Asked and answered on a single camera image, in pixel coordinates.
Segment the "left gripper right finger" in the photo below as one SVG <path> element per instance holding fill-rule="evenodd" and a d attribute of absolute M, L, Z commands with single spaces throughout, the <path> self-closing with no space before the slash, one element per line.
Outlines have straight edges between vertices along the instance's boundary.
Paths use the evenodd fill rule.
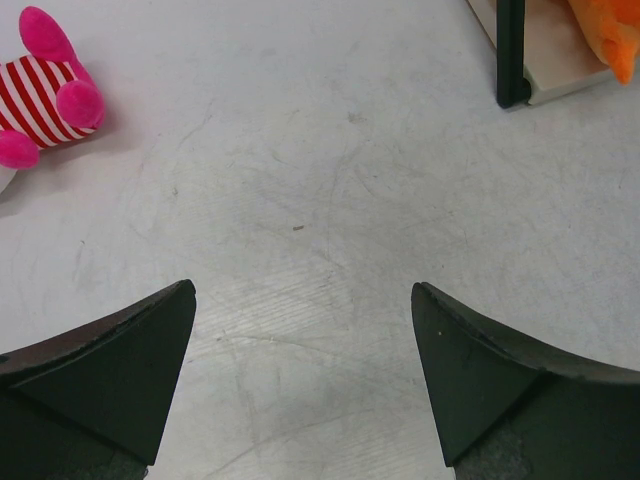
<path fill-rule="evenodd" d="M 458 479 L 635 479 L 639 374 L 546 344 L 427 283 L 413 327 Z"/>

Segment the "white pink striped plush back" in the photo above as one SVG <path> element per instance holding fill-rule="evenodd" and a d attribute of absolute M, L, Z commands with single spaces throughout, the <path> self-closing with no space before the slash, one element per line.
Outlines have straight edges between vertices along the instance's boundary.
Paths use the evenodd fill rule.
<path fill-rule="evenodd" d="M 19 33 L 28 54 L 1 66 L 1 188 L 40 152 L 85 139 L 98 130 L 106 106 L 93 78 L 59 24 L 26 7 Z"/>

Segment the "orange shark plush back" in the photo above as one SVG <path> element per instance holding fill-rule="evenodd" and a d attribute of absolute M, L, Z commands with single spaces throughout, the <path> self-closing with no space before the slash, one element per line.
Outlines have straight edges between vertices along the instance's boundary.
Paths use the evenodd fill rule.
<path fill-rule="evenodd" d="M 639 57 L 639 0 L 569 0 L 593 53 L 628 85 Z"/>

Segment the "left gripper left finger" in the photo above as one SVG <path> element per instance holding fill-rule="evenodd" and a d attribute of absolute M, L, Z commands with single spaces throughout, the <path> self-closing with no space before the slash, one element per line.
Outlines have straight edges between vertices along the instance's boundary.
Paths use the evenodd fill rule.
<path fill-rule="evenodd" d="M 145 478 L 157 459 L 195 313 L 195 287 L 181 280 L 2 354 L 2 478 Z"/>

